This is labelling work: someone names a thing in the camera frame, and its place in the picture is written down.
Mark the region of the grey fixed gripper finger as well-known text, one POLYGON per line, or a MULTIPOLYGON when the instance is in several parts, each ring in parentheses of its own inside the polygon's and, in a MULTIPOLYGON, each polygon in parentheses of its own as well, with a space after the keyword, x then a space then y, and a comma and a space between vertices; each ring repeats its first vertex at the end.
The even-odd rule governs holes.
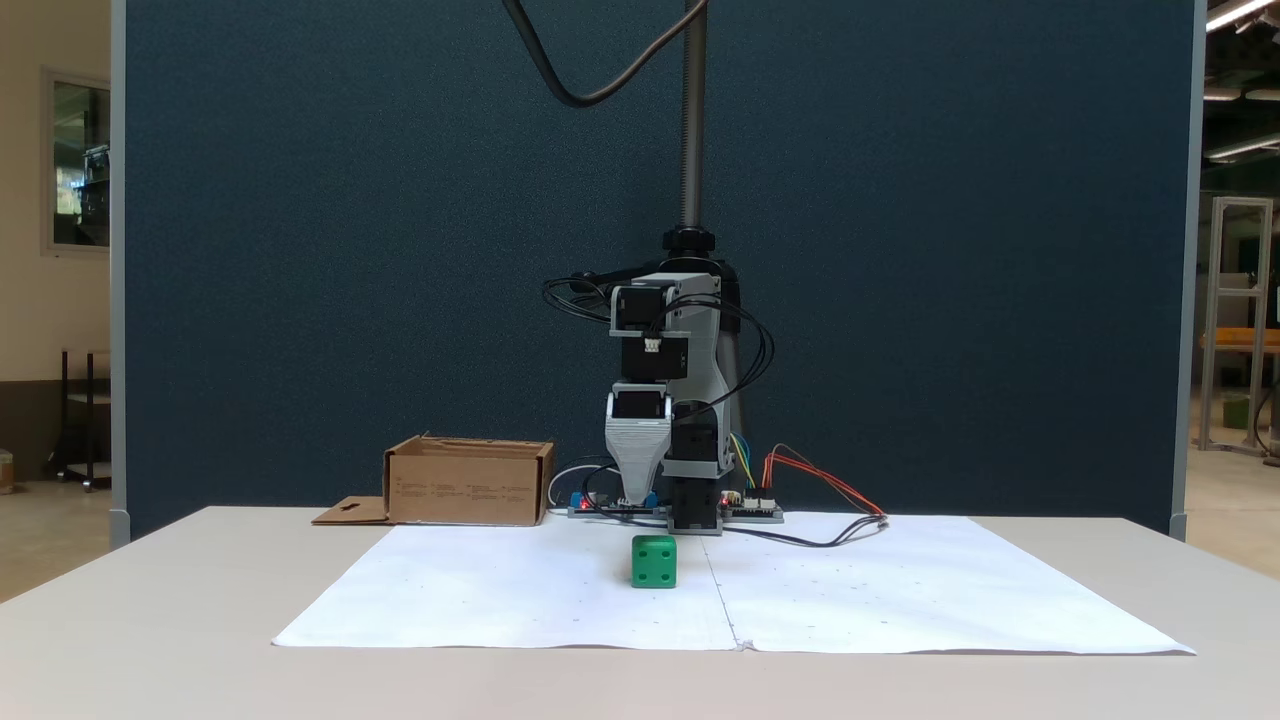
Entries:
POLYGON ((645 502, 671 436, 671 425, 605 425, 605 447, 620 470, 627 505, 645 502))

